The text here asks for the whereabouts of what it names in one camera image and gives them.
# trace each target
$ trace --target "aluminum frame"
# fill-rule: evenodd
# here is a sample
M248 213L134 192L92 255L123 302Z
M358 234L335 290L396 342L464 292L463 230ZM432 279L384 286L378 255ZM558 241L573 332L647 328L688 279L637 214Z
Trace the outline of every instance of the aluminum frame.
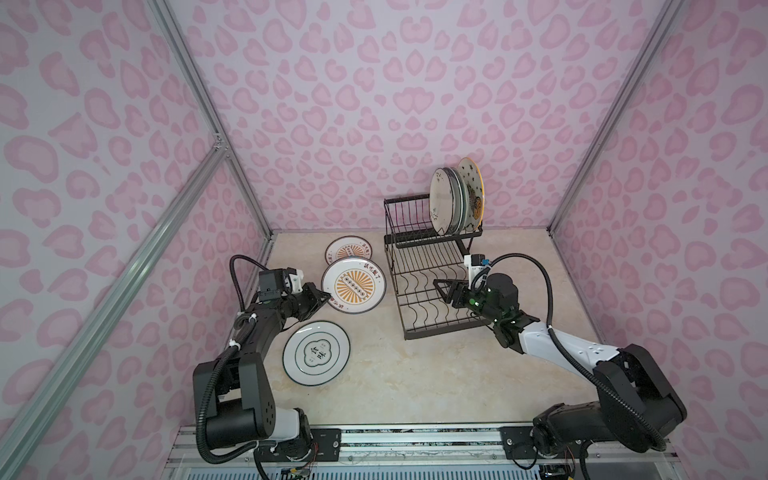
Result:
M505 457L499 428L503 426L532 427L530 422L489 422L460 424L388 424L388 425L314 425L317 428L340 429L341 449L338 462L328 466L381 465L511 465ZM211 465L200 458L194 441L193 426L182 427L168 457L162 478L176 478L181 472L196 468L238 468L249 465L251 452L220 465ZM600 442L589 450L590 463L654 463L680 462L674 448L665 452L632 452L619 442ZM531 461L530 458L519 460ZM539 465L559 464L560 459L539 458ZM290 463L264 463L265 466L285 467Z
M214 146L208 152L98 308L88 316L54 368L17 414L0 445L0 480L16 478L24 468L225 157L226 151L221 147Z
M190 85L192 95L194 95L195 99L197 99L197 103L200 105L200 113L205 118L206 123L208 123L211 134L214 135L220 146L227 152L227 161L232 167L235 179L237 180L237 186L240 188L240 192L246 199L246 204L248 205L251 214L257 219L259 228L262 230L264 236L267 239L271 238L273 231L264 215L264 211L259 205L256 194L253 192L253 188L248 181L245 170L232 148L232 142L227 135L227 129L224 128L223 122L221 121L218 112L216 112L214 102L205 87L203 77L197 69L197 65L190 53L190 49L184 40L184 33L181 30L181 26L176 18L174 10L168 4L167 0L147 0L147 3L154 14L160 29L163 31L171 52L174 54L174 57L184 74L184 78Z
M624 83L621 85L621 89L616 95L616 99L611 104L611 108L605 116L605 120L603 120L600 129L594 136L594 140L584 154L584 160L581 162L581 165L579 165L573 180L571 180L568 185L568 188L563 195L562 202L560 202L558 209L552 216L552 222L550 222L547 227L550 235L556 233L563 225L565 218L568 217L568 212L571 211L571 207L573 207L581 188L584 186L584 183L586 183L589 173L592 171L595 164L597 164L598 160L600 160L603 146L616 130L616 126L624 116L624 112L629 108L632 97L635 92L637 92L646 73L648 73L651 65L656 60L656 57L658 56L657 54L670 37L677 20L681 17L680 13L683 11L686 4L687 0L667 0L661 8L661 13L656 17L654 25L650 28L650 32L632 63L632 66L627 73L627 77L624 79Z

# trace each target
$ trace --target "dish rack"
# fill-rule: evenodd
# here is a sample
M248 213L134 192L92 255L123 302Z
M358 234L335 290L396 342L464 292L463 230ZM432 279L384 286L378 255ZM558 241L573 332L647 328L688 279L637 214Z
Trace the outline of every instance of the dish rack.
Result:
M486 325L472 311L443 302L432 284L467 278L464 255L482 235L482 224L474 232L438 235L429 219L429 194L384 200L384 212L387 264L406 340Z

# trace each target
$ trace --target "wire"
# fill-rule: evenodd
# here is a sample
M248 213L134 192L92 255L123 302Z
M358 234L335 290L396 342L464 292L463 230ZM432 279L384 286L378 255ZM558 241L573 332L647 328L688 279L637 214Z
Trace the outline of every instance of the wire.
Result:
M250 334L253 332L255 325L255 323L251 323L249 327L242 329L238 333L235 341L240 344L245 343L246 340L248 340ZM232 359L233 356L235 356L238 350L239 349L236 346L230 346L223 351L221 357L219 357L219 361L214 367L213 372L210 374L208 384L205 385L203 396L200 399L200 409L197 410L197 427L195 428L195 443L197 444L197 451L200 453L200 457L203 460L214 465L228 462L233 458L237 458L238 456L242 455L244 452L256 448L259 445L258 441L248 442L231 452L225 453L224 455L215 455L211 453L210 447L208 446L208 403L210 402L210 397L213 395L214 390L216 389L216 384L221 377L221 373L227 367L227 363L230 361L230 359ZM269 480L269 478L266 476L266 473L263 473L263 468L260 468L259 473L262 475L264 480Z
M237 274L235 273L235 260L245 260L251 262L253 265L258 266L262 270L267 270L267 268L251 257L246 257L245 255L233 255L230 258L230 276L232 277L232 283L235 286L235 292L237 292L237 301L240 303L240 312L244 312L245 300L243 300L243 292L240 290L240 282L237 281Z
M574 457L574 453L571 450L571 447L565 446L566 452L568 452L571 455L571 471L568 473L569 477L572 477L573 474L576 472L576 457ZM565 465L568 466L568 456L565 456Z
M491 271L491 267L487 266L486 268L480 270L477 275L475 275L475 278L472 279L472 285L469 286L469 289L473 292L475 292L475 283L477 283L478 279L481 278L483 275Z
M515 453L515 447L517 445L527 445L523 442L513 443L511 448L511 453ZM533 441L531 440L531 446L533 447L534 455L533 455L533 462L530 465L520 465L517 460L515 460L514 455L510 455L512 457L512 461L515 463L515 465L518 466L518 468L522 468L523 470L530 470L531 468L534 468L536 466L536 461L538 460L538 450L536 450L536 446L533 445Z
M319 445L318 445L316 442L312 442L312 445L311 445L311 447L312 447L312 450L314 451L314 453L312 454L312 458L310 458L310 460L309 460L307 463L305 463L305 464L304 464L304 465L303 465L303 466L300 468L300 470L302 470L302 469L304 469L304 468L307 468L307 467L309 467L309 466L310 466L310 465L312 465L312 463L313 463L313 462L314 462L314 461L317 459L317 451L319 450L320 446L319 446Z
M578 466L581 468L581 476L584 480L590 480L589 473L587 472L587 449L592 445L591 440L584 440L581 443L581 448L578 451Z
M501 255L500 257L490 262L490 264L486 268L493 267L496 263L504 259L516 258L516 257L525 258L526 260L532 262L535 266L538 267L538 269L541 271L541 274L544 275L544 282L547 284L547 331L549 332L550 338L552 338L552 343L554 343L555 348L558 349L560 354L568 361L568 363L570 363L576 369L577 372L582 374L584 378L589 380L592 383L592 385L598 388L598 390L601 390L603 393L610 396L616 403L618 403L622 408L624 408L627 412L629 412L630 415L632 415L635 418L635 420L637 421L637 424L644 430L646 434L648 434L648 436L650 436L651 440L653 441L651 448L659 452L663 452L664 450L666 450L667 443L664 441L664 437L661 435L661 433L653 425L651 425L645 419L645 417L643 417L637 410L635 410L631 405L626 403L624 399L622 399L618 395L618 393L616 393L615 390L605 385L596 376L592 375L592 373L589 370L587 370L581 363L579 363L565 349L563 344L560 343L560 340L558 339L558 335L554 331L554 327L552 326L552 313L554 309L554 296L552 295L552 281L549 280L549 274L547 273L547 270L544 268L544 265L541 265L541 262L536 260L534 257L531 257L524 253L507 253L505 255Z
M287 326L284 329L280 330L279 333L287 332L288 330L292 329L294 326L298 325L301 322L301 320L296 320L296 322L293 322L293 325Z
M261 480L271 480L271 478L270 478L270 477L269 477L269 476L266 474L266 472L264 471L264 467L261 465L261 462L259 462L258 460L256 460L256 459L254 458L254 459L253 459L253 463L255 463L255 464L256 464L256 470L258 470L258 471L259 471L259 476L261 477Z

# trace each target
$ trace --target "white plate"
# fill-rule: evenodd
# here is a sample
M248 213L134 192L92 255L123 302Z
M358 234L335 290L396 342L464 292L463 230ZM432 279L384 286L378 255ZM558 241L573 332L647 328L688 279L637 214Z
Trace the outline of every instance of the white plate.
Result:
M482 222L482 214L485 209L485 188L482 184L482 176L478 166L469 158L462 158L456 168L458 175L464 180L469 192L469 206L464 228L470 232L478 229Z
M453 219L453 193L448 173L435 170L429 185L429 218L438 235L445 235Z
M339 375L349 360L349 337L343 328L323 320L307 323L288 339L283 368L296 383L322 385Z
M443 168L451 176L451 192L453 192L453 221L448 235L456 235L464 230L467 220L469 195L464 180L458 175L455 168Z
M349 235L335 239L326 248L326 263L329 265L339 258L344 257L362 257L370 259L373 255L373 248L368 240Z
M331 263L320 282L323 291L331 294L328 304L347 313L371 310L384 298L386 277L371 260L347 257Z

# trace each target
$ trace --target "plate with orange sunburst design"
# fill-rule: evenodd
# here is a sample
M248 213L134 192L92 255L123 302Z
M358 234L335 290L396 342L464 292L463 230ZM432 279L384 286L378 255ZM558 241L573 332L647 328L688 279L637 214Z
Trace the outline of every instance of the plate with orange sunburst design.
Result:
M326 248L326 263L329 265L339 258L344 257L362 257L370 259L373 255L373 248L368 240L354 235L335 239Z
M323 274L323 291L331 294L328 304L346 313L364 313L384 298L386 277L382 269L362 257L345 257L331 263Z

